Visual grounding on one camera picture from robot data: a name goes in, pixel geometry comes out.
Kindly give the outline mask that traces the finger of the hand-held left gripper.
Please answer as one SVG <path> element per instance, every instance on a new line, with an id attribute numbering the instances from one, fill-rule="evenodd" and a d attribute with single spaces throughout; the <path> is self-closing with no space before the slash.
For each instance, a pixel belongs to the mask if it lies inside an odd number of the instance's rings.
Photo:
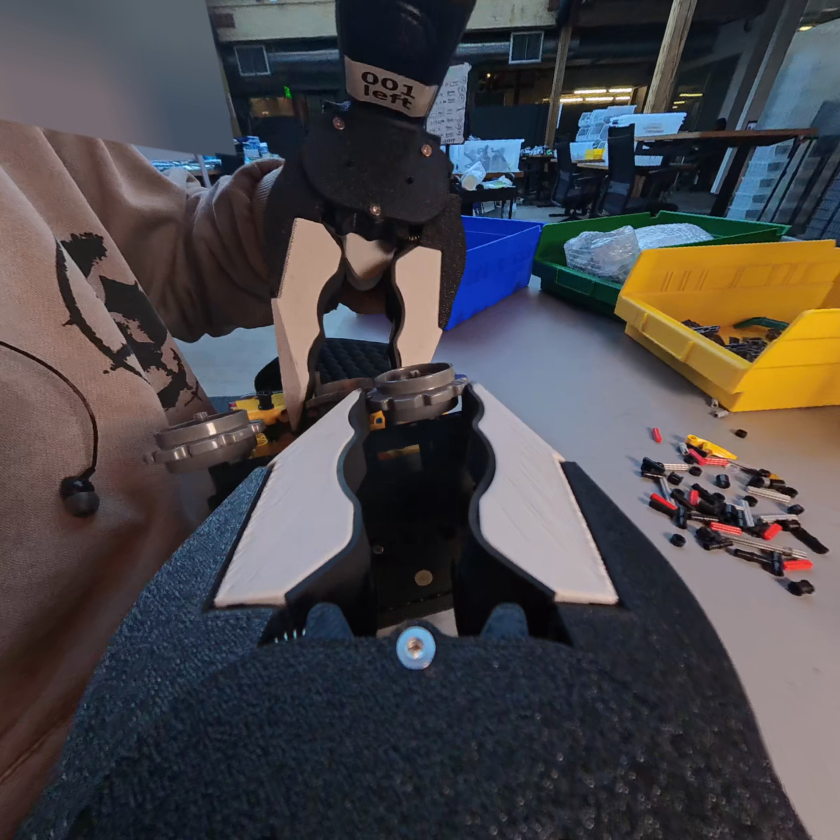
<path id="1" fill-rule="evenodd" d="M 414 246 L 393 260 L 387 285 L 393 368 L 433 360 L 443 333 L 438 324 L 441 264 L 441 252 L 425 246 Z"/>
<path id="2" fill-rule="evenodd" d="M 293 219 L 272 313 L 281 390 L 295 433 L 312 389 L 316 364 L 311 356 L 323 340 L 323 313 L 341 284 L 342 261 L 342 248 L 324 225 Z"/>

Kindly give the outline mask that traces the yellow toy brick vehicle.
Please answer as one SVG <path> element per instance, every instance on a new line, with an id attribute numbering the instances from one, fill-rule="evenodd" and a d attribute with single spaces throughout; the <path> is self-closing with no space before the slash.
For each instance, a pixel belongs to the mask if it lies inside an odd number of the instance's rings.
<path id="1" fill-rule="evenodd" d="M 311 413 L 302 434 L 339 403 L 320 405 L 322 412 Z M 369 414 L 367 473 L 358 496 L 371 545 L 371 626 L 350 626 L 342 611 L 328 603 L 340 610 L 354 636 L 372 637 L 404 622 L 424 620 L 454 608 L 458 600 L 458 560 L 471 494 L 461 407 L 460 397 L 456 409 L 442 416 L 394 425 L 385 424 L 381 414 Z M 308 631 L 305 624 L 282 626 L 268 607 L 216 610 L 214 591 L 272 461 L 299 436 L 274 458 L 251 456 L 210 468 L 215 509 L 207 526 L 183 546 L 206 577 L 198 589 L 201 612 L 268 613 L 264 640 Z"/>

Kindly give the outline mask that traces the person's left hand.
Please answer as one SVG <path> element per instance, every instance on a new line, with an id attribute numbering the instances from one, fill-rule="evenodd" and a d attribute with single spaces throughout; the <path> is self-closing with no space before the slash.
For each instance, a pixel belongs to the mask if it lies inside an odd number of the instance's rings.
<path id="1" fill-rule="evenodd" d="M 386 295 L 382 288 L 357 290 L 352 286 L 342 286 L 339 290 L 339 305 L 362 316 L 386 315 Z"/>

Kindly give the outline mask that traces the blue plastic bin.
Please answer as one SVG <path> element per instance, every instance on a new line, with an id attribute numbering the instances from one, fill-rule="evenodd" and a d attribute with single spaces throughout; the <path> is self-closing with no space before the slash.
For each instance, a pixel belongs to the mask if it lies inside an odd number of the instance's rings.
<path id="1" fill-rule="evenodd" d="M 444 327 L 460 323 L 525 288 L 544 226 L 532 220 L 463 216 L 465 271 Z"/>

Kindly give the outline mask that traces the black textured pad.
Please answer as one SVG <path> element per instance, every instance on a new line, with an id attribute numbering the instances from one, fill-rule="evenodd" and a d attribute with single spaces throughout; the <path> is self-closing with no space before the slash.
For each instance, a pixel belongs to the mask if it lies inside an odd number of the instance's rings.
<path id="1" fill-rule="evenodd" d="M 374 379 L 391 369 L 386 343 L 358 339 L 326 338 L 316 365 L 322 385 L 350 379 Z M 282 392 L 278 358 L 256 374 L 254 390 L 255 393 Z"/>

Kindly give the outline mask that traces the paper sign on stand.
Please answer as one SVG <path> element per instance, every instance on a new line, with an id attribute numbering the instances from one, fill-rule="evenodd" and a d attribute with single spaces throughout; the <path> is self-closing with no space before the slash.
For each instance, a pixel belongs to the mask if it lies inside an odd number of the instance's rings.
<path id="1" fill-rule="evenodd" d="M 459 145 L 465 141 L 470 70 L 468 62 L 447 69 L 427 115 L 425 130 L 436 137 L 441 146 Z"/>

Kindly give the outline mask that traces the clear storage box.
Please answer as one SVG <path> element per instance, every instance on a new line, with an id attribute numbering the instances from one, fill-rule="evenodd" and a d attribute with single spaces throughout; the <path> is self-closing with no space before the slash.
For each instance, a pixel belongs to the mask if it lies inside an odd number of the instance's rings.
<path id="1" fill-rule="evenodd" d="M 485 173 L 513 173 L 520 170 L 523 144 L 524 139 L 467 140 L 449 145 L 448 157 L 457 174 L 466 173 L 477 163 Z"/>

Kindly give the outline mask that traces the green plastic bin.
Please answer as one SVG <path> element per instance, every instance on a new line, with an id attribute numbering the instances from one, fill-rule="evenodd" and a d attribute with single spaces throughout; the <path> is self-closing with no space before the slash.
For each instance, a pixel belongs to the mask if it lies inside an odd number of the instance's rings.
<path id="1" fill-rule="evenodd" d="M 706 235 L 692 245 L 747 245 L 780 242 L 790 230 L 786 224 L 757 222 L 727 217 L 659 211 L 630 213 L 577 221 L 547 224 L 543 227 L 535 252 L 532 273 L 540 278 L 540 290 L 553 298 L 617 320 L 615 306 L 622 284 L 591 269 L 567 265 L 565 245 L 573 238 L 595 233 L 611 235 L 631 227 L 649 239 L 662 239 L 660 229 L 667 225 L 691 224 Z"/>

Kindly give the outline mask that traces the black office chair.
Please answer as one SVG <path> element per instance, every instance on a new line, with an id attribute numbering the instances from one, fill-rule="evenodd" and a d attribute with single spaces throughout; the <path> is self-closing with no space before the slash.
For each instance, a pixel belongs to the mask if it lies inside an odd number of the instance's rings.
<path id="1" fill-rule="evenodd" d="M 553 207 L 563 210 L 555 217 L 574 217 L 582 215 L 592 202 L 592 179 L 579 173 L 572 162 L 571 141 L 567 135 L 561 135 L 554 142 L 556 153 L 556 175 L 549 201 Z"/>
<path id="2" fill-rule="evenodd" d="M 655 211 L 652 185 L 644 196 L 633 197 L 637 168 L 635 124 L 611 126 L 607 131 L 607 174 L 602 184 L 594 215 L 611 217 Z"/>

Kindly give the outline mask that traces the yellow plastic bin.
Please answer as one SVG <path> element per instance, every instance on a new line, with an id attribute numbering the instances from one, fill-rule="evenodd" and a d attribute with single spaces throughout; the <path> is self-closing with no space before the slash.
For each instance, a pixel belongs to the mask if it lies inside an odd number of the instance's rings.
<path id="1" fill-rule="evenodd" d="M 619 292 L 626 334 L 732 412 L 839 403 L 839 250 L 831 239 L 642 252 Z M 688 329 L 724 337 L 753 317 L 790 324 L 748 362 Z"/>

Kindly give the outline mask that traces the beige printed sweatshirt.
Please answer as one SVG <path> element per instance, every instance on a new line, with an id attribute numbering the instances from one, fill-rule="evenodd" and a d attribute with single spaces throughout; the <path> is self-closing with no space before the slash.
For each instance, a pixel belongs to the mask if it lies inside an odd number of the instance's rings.
<path id="1" fill-rule="evenodd" d="M 73 518 L 59 485 L 90 465 L 88 415 L 2 348 L 2 809 L 46 786 L 111 635 L 195 521 L 144 462 L 207 401 L 138 278 L 159 214 L 136 154 L 2 121 L 2 340 L 76 384 L 100 433 L 100 507 Z"/>

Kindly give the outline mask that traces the bubble wrap sheet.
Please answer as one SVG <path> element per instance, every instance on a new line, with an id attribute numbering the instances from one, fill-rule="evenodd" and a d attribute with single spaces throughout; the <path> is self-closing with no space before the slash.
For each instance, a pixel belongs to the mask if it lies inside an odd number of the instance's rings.
<path id="1" fill-rule="evenodd" d="M 635 229 L 640 251 L 689 245 L 704 245 L 714 240 L 708 231 L 691 223 L 651 224 Z"/>

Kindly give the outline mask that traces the heap of black brick connectors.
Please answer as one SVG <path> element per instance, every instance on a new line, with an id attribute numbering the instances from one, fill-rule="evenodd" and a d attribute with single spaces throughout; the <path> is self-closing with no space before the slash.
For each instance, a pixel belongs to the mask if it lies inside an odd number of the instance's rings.
<path id="1" fill-rule="evenodd" d="M 682 321 L 682 324 L 748 362 L 756 361 L 790 326 L 788 322 L 759 316 L 737 322 L 732 327 L 749 334 L 724 337 L 718 324 L 700 324 L 690 319 Z"/>

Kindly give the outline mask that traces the wooden table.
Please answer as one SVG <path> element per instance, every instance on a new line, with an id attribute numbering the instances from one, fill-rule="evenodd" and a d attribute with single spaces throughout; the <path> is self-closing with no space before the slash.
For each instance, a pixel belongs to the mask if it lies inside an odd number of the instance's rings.
<path id="1" fill-rule="evenodd" d="M 719 151 L 734 149 L 736 152 L 717 189 L 716 199 L 710 209 L 713 217 L 724 217 L 732 195 L 740 183 L 742 172 L 752 152 L 787 141 L 811 141 L 819 129 L 727 130 L 708 132 L 678 132 L 635 137 L 636 156 L 680 157 L 692 151 Z"/>

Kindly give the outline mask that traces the wooden post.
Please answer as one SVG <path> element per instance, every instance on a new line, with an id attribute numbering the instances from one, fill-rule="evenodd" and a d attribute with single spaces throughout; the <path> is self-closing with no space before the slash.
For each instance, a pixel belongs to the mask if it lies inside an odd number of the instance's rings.
<path id="1" fill-rule="evenodd" d="M 672 102 L 677 71 L 690 31 L 697 1 L 674 1 L 668 15 L 643 113 L 664 112 Z"/>

